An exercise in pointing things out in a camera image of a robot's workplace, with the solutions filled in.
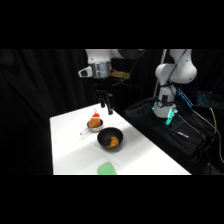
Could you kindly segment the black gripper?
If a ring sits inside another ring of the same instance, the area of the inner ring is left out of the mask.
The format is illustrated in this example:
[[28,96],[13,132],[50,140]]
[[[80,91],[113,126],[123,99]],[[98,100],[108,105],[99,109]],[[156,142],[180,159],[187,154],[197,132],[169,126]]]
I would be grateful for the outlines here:
[[105,108],[105,104],[107,104],[108,114],[112,115],[113,109],[115,108],[114,96],[112,94],[112,80],[110,78],[96,79],[95,89],[97,95],[99,96],[101,108]]

